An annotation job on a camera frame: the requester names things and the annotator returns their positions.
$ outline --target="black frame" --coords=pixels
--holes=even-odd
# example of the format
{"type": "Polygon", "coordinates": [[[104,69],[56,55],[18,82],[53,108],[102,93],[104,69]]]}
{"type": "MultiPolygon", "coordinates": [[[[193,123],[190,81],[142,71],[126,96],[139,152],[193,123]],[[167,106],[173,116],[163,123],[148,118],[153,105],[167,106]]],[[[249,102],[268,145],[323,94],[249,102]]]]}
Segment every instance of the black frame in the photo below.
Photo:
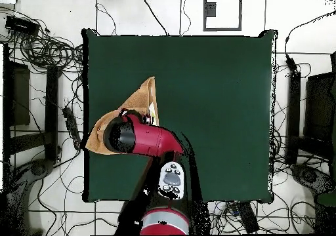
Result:
{"type": "Polygon", "coordinates": [[[241,31],[243,0],[239,0],[238,28],[207,28],[207,17],[216,17],[216,3],[203,0],[203,31],[241,31]]]}

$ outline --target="floor tile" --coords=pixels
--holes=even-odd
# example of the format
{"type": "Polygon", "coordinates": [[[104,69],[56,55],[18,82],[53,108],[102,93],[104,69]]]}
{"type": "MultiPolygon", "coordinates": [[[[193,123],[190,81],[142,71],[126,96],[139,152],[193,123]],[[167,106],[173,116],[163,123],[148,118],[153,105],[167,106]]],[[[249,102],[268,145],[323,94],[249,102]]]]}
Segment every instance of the floor tile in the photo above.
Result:
{"type": "Polygon", "coordinates": [[[96,219],[103,219],[96,221],[97,235],[113,235],[116,232],[117,217],[119,214],[112,213],[96,213],[96,219]]]}
{"type": "Polygon", "coordinates": [[[123,201],[99,201],[96,204],[96,210],[107,212],[119,212],[123,206],[123,201]]]}

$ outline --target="robot button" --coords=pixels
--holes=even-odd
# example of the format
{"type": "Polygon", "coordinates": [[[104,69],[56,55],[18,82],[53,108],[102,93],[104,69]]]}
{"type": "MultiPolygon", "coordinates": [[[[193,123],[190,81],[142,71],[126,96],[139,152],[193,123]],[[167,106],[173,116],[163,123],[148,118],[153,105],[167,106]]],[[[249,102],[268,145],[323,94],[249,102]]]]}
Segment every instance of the robot button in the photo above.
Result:
{"type": "Polygon", "coordinates": [[[165,174],[163,182],[172,186],[179,186],[181,184],[180,177],[177,174],[173,174],[172,172],[165,174]]]}
{"type": "Polygon", "coordinates": [[[173,187],[173,191],[174,191],[174,193],[180,193],[180,190],[179,190],[178,187],[173,187]]]}
{"type": "Polygon", "coordinates": [[[164,191],[169,191],[171,188],[168,185],[164,185],[163,190],[164,191]]]}

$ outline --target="white control panel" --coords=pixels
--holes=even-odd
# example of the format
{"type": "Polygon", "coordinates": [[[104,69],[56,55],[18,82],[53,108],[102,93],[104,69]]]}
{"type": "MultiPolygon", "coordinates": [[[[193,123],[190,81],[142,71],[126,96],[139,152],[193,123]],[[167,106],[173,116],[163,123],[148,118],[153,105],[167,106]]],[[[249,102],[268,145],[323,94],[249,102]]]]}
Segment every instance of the white control panel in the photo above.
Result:
{"type": "Polygon", "coordinates": [[[168,199],[183,198],[184,171],[180,164],[168,162],[161,168],[158,193],[168,199]]]}

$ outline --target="black device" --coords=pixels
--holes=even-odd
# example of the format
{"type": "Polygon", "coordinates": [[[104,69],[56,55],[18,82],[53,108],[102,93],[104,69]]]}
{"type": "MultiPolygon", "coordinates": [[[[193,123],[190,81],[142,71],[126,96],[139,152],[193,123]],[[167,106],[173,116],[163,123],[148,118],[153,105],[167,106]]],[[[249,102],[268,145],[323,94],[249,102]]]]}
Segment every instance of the black device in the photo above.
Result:
{"type": "Polygon", "coordinates": [[[251,203],[237,203],[237,210],[241,218],[241,224],[247,233],[259,230],[257,217],[253,213],[251,203]]]}
{"type": "Polygon", "coordinates": [[[5,28],[11,31],[17,31],[18,33],[32,35],[34,37],[39,33],[38,24],[15,16],[7,16],[5,28]]]}
{"type": "Polygon", "coordinates": [[[60,148],[58,146],[58,78],[60,70],[47,70],[45,131],[11,138],[14,67],[9,60],[9,47],[4,46],[3,68],[3,190],[0,193],[0,234],[4,236],[33,235],[29,225],[28,201],[34,183],[53,170],[60,148]],[[45,158],[14,168],[11,154],[45,146],[45,158]]]}
{"type": "Polygon", "coordinates": [[[69,131],[69,135],[72,138],[73,146],[76,150],[80,150],[81,137],[79,136],[77,123],[74,113],[69,107],[62,109],[63,116],[66,119],[66,128],[69,131]]]}
{"type": "Polygon", "coordinates": [[[330,93],[336,72],[312,76],[306,83],[306,115],[303,134],[315,140],[331,143],[335,101],[330,93]]]}
{"type": "Polygon", "coordinates": [[[291,171],[294,180],[304,187],[307,187],[315,196],[320,193],[327,193],[335,189],[335,182],[329,175],[307,165],[292,165],[291,171]]]}

